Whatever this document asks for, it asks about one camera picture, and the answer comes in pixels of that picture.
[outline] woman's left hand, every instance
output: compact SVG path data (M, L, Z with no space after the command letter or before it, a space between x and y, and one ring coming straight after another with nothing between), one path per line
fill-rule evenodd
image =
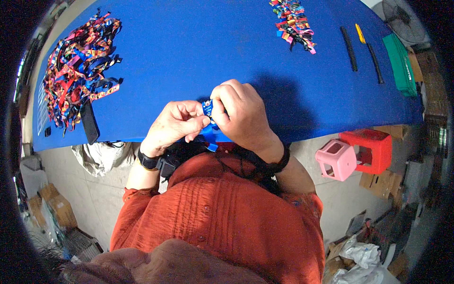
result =
M201 103L194 100L170 102L151 125L140 150L150 158L160 156L183 137L188 143L194 140L209 123L210 118L203 115Z

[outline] green box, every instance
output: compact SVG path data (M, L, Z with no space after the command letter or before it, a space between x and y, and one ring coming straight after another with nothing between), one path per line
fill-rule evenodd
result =
M393 68L397 89L406 97L417 97L416 83L407 49L395 34L383 38Z

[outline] wrist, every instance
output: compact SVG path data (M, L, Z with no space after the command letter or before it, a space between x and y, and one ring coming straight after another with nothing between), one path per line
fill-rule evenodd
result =
M261 149L254 151L267 164L279 163L284 156L284 144L275 133L272 136Z
M139 151L149 158L154 158L164 154L166 148L167 147L165 146L152 143L151 141L147 140L147 138L145 138L140 145Z

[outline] person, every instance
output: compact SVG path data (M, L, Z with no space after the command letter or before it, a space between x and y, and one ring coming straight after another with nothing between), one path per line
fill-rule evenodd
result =
M275 169L279 192L248 175L256 166L230 153L202 153L158 192L159 171L133 165L110 252L71 265L66 283L321 283L322 203L308 172L287 156L250 84L229 80L212 91L212 118L234 143ZM196 101L170 102L140 146L146 159L210 123Z

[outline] hand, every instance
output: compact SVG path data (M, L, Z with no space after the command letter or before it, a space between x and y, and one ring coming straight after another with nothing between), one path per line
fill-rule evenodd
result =
M210 118L203 115L201 103L194 100L170 102L151 125L140 150L150 158L160 156L183 137L188 143L194 140L209 123Z
M210 98L212 118L228 138L267 163L281 160L284 146L271 130L263 100L250 84L229 80L214 88Z

